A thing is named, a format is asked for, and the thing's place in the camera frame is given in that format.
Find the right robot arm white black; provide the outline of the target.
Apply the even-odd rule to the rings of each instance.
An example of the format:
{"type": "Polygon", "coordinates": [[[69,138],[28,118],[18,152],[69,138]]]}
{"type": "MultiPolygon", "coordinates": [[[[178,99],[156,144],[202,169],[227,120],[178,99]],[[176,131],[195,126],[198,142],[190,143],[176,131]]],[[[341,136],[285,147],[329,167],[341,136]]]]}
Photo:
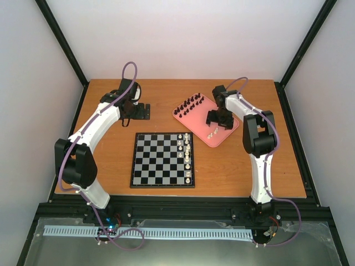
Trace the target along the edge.
{"type": "Polygon", "coordinates": [[[271,188],[271,162],[273,153],[278,149],[279,136],[273,113],[254,107],[239,91],[227,91],[223,85],[216,86],[212,95],[217,109],[207,113],[207,125],[216,123],[231,130],[235,116],[242,121],[242,143],[249,154],[252,167],[248,216],[251,223],[261,224],[268,220],[275,209],[271,188]]]}

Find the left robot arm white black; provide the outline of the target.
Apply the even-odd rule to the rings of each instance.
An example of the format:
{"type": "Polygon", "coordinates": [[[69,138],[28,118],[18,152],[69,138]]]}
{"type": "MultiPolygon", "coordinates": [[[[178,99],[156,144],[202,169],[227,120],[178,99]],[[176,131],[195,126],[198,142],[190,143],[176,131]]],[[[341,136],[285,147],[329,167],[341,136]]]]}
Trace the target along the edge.
{"type": "Polygon", "coordinates": [[[106,93],[85,124],[68,139],[58,139],[54,145],[55,172],[63,192],[81,194],[96,210],[103,223],[115,218],[109,194],[98,181],[94,150],[114,123],[131,119],[144,120],[147,104],[139,103],[141,86],[135,80],[122,78],[119,88],[106,93]]]}

